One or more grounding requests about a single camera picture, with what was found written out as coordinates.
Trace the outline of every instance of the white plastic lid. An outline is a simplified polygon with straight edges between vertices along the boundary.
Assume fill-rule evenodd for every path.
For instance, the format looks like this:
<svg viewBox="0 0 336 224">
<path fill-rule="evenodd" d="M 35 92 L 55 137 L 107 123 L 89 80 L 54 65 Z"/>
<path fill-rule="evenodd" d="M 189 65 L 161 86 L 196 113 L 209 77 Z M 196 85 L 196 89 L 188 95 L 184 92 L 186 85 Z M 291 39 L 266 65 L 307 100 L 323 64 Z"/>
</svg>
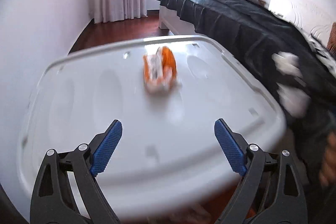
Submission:
<svg viewBox="0 0 336 224">
<path fill-rule="evenodd" d="M 142 56 L 163 45 L 174 53 L 180 84 L 164 96 L 150 95 Z M 210 38 L 152 37 L 75 52 L 51 64 L 32 95 L 19 177 L 30 197 L 48 149 L 73 151 L 118 119 L 122 138 L 97 176 L 112 209 L 123 220 L 180 208 L 237 177 L 214 136 L 219 118 L 265 151 L 285 131 L 274 98 Z M 84 214 L 78 190 L 74 196 Z"/>
</svg>

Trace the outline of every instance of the orange package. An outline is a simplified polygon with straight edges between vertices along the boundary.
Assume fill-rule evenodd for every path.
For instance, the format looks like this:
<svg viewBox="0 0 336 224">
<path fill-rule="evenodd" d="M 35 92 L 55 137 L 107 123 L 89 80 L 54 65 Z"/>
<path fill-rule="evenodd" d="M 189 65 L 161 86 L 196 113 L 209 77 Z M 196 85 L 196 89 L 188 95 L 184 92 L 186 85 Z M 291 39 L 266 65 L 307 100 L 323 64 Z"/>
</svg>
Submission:
<svg viewBox="0 0 336 224">
<path fill-rule="evenodd" d="M 147 90 L 151 93 L 170 90 L 177 76 L 173 52 L 166 46 L 160 47 L 155 55 L 144 55 L 143 62 Z"/>
</svg>

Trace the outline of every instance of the blue textured pad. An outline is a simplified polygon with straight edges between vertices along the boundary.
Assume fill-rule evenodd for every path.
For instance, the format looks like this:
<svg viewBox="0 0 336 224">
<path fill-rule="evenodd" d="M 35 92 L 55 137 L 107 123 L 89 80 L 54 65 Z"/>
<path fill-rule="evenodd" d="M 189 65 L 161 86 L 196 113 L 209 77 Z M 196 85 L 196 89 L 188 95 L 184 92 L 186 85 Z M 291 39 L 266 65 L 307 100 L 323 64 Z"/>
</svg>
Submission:
<svg viewBox="0 0 336 224">
<path fill-rule="evenodd" d="M 123 133 L 121 122 L 117 121 L 105 136 L 95 153 L 93 154 L 93 163 L 90 172 L 93 176 L 102 173 L 117 147 Z"/>
<path fill-rule="evenodd" d="M 232 170 L 239 173 L 242 177 L 245 176 L 247 170 L 244 162 L 244 153 L 220 120 L 215 122 L 214 129 L 215 136 Z"/>
</svg>

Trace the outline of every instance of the dark bed sheet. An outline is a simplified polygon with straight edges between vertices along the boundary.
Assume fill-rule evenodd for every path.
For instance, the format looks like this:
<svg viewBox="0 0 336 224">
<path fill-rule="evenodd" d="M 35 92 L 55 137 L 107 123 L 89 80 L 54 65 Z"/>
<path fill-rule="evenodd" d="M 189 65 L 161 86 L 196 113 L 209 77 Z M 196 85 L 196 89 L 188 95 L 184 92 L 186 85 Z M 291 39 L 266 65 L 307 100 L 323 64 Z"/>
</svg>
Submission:
<svg viewBox="0 0 336 224">
<path fill-rule="evenodd" d="M 308 165 L 311 182 L 318 183 L 318 171 L 326 135 L 336 128 L 330 105 L 336 104 L 336 79 L 292 24 L 248 0 L 159 0 L 176 10 L 181 20 L 192 23 L 197 33 L 213 38 L 241 62 L 279 102 L 278 84 L 299 88 L 310 98 L 306 116 L 294 118 L 284 110 L 295 135 L 298 156 Z M 304 84 L 281 74 L 272 60 L 279 52 L 299 57 Z"/>
</svg>

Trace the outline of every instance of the dark brown floor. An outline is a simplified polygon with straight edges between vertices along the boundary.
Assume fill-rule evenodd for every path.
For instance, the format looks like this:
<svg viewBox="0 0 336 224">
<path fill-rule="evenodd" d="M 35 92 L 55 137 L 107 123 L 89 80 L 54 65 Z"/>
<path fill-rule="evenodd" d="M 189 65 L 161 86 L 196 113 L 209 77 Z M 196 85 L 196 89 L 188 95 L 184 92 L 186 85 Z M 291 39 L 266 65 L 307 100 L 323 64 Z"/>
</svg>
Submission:
<svg viewBox="0 0 336 224">
<path fill-rule="evenodd" d="M 168 35 L 169 30 L 161 30 L 158 26 L 158 12 L 152 12 L 148 17 L 108 23 L 94 24 L 92 20 L 70 52 L 135 38 Z"/>
</svg>

